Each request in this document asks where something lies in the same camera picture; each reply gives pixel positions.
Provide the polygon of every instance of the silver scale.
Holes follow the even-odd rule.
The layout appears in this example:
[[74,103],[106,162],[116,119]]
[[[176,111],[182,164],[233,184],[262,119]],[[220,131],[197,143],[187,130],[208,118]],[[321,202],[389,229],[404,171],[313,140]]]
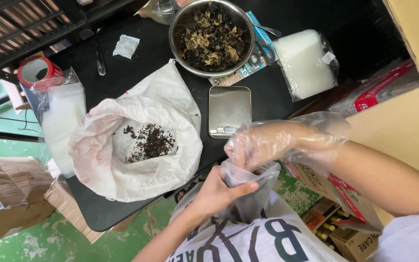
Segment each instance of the silver scale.
[[251,91],[243,86],[213,86],[209,89],[210,136],[228,139],[243,123],[251,122]]

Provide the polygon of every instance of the packing tape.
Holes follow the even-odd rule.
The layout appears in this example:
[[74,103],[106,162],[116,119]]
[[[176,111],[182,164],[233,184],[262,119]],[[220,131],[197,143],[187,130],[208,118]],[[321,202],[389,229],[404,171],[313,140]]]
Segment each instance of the packing tape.
[[[61,76],[64,76],[61,68],[43,56],[33,56],[27,58],[26,60],[22,61],[22,63],[20,63],[20,67],[17,70],[17,78],[22,84],[28,87],[32,87],[35,82],[40,80],[57,78]],[[45,84],[41,83],[40,85],[36,86],[36,89],[40,89],[39,91],[46,91],[46,89],[51,86],[56,86],[56,82],[47,81]]]

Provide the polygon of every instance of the stainless steel bowl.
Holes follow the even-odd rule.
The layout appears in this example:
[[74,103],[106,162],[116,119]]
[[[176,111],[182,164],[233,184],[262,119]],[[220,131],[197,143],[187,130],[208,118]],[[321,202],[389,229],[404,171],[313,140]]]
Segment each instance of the stainless steel bowl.
[[223,72],[204,72],[191,67],[182,58],[182,50],[179,48],[179,40],[181,35],[184,34],[186,26],[193,22],[193,17],[196,12],[204,13],[208,9],[209,0],[195,0],[185,5],[174,17],[169,28],[169,42],[171,44],[171,50],[177,61],[187,70],[196,74],[197,76],[204,78],[218,78],[226,75],[235,73],[250,59],[250,55],[253,52],[255,46],[255,32],[253,25],[247,13],[245,13],[240,7],[226,0],[212,0],[213,3],[218,3],[223,6],[227,12],[228,17],[231,19],[233,25],[242,30],[246,30],[247,33],[243,34],[243,40],[245,46],[242,54],[240,55],[241,61],[234,67]]

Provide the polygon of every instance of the white t-shirt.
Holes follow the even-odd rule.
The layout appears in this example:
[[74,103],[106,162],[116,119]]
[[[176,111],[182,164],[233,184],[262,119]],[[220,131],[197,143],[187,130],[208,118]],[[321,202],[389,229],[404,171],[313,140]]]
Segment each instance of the white t-shirt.
[[[195,186],[176,206],[174,219],[201,188]],[[196,229],[167,262],[346,262],[306,227],[274,191],[265,215],[251,224],[216,217]],[[377,262],[419,262],[419,215],[395,218],[379,238]]]

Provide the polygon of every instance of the metal spoon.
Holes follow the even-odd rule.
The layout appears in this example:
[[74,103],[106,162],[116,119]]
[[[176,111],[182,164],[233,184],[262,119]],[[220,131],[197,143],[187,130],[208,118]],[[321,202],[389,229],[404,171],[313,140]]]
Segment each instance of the metal spoon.
[[100,73],[100,75],[105,75],[106,68],[104,67],[103,54],[101,52],[100,42],[98,40],[99,39],[98,33],[100,32],[101,29],[102,27],[99,27],[98,29],[96,29],[96,59],[98,63],[98,73]]
[[259,27],[259,28],[263,28],[264,30],[272,33],[273,35],[275,35],[277,37],[281,37],[282,36],[282,33],[279,30],[272,29],[272,28],[269,28],[269,27],[260,26],[260,25],[257,25],[255,23],[253,23],[253,25],[256,26],[256,27]]

